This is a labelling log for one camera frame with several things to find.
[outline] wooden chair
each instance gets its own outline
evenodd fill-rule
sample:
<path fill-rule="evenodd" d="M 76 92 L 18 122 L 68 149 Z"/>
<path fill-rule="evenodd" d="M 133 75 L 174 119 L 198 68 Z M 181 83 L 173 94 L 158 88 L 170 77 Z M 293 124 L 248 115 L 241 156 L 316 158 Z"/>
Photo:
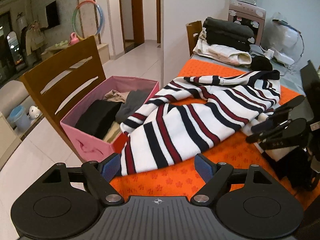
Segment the wooden chair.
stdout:
<path fill-rule="evenodd" d="M 83 65 L 75 68 L 74 65 L 80 61 L 86 61 Z M 52 82 L 59 74 L 70 71 L 62 79 L 56 82 L 47 91 L 48 83 Z M 87 81 L 96 78 L 87 87 L 74 95 L 58 112 L 61 103 L 67 99 L 76 89 Z M 20 80 L 24 83 L 30 96 L 42 111 L 44 117 L 73 150 L 79 156 L 75 147 L 60 126 L 60 120 L 74 107 L 86 94 L 106 79 L 98 54 L 96 41 L 93 36 L 70 46 L 30 71 L 26 72 Z"/>
<path fill-rule="evenodd" d="M 193 49 L 197 45 L 199 35 L 202 31 L 202 22 L 196 21 L 192 23 L 186 24 L 187 33 L 188 33 L 188 41 L 189 41 L 189 51 L 190 56 L 193 54 Z"/>

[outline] gray ridged panel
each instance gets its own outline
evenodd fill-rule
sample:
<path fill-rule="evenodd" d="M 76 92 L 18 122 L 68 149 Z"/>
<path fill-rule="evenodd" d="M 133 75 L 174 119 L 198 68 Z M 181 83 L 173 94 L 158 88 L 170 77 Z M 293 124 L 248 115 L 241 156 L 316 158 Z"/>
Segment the gray ridged panel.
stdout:
<path fill-rule="evenodd" d="M 157 199 L 132 196 L 122 206 L 108 207 L 92 228 L 70 240 L 247 239 L 224 228 L 209 208 L 193 206 L 185 197 L 159 197 L 162 202 L 155 203 Z"/>

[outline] pink watering can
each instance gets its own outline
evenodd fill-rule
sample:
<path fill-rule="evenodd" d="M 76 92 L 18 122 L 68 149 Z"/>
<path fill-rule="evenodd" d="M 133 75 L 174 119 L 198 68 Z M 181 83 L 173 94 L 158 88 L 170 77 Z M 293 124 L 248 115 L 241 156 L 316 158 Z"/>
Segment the pink watering can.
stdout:
<path fill-rule="evenodd" d="M 71 33 L 69 45 L 74 45 L 74 44 L 76 44 L 78 42 L 79 42 L 79 39 L 77 37 L 77 34 L 76 33 Z"/>

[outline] black circular cover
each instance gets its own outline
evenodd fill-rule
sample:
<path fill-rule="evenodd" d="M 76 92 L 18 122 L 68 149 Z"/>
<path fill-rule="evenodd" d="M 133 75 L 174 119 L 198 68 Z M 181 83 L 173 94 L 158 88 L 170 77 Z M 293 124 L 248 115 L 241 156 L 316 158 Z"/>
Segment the black circular cover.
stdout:
<path fill-rule="evenodd" d="M 254 239 L 290 235 L 303 219 L 301 205 L 289 193 L 255 192 L 245 187 L 223 195 L 217 202 L 216 211 L 227 228 Z"/>
<path fill-rule="evenodd" d="M 90 227 L 99 215 L 97 200 L 89 193 L 26 191 L 13 204 L 11 219 L 20 234 L 33 239 L 65 239 Z"/>

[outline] metal screw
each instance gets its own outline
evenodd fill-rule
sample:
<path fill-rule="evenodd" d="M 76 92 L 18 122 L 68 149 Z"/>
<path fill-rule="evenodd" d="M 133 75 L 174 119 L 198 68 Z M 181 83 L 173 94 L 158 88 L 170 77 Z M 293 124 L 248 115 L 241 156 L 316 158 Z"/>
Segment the metal screw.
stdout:
<path fill-rule="evenodd" d="M 119 196 L 118 194 L 110 194 L 106 196 L 106 201 L 108 202 L 118 202 L 120 200 L 121 200 L 121 196 Z"/>
<path fill-rule="evenodd" d="M 193 199 L 199 203 L 204 203 L 209 201 L 209 197 L 206 195 L 196 195 Z"/>

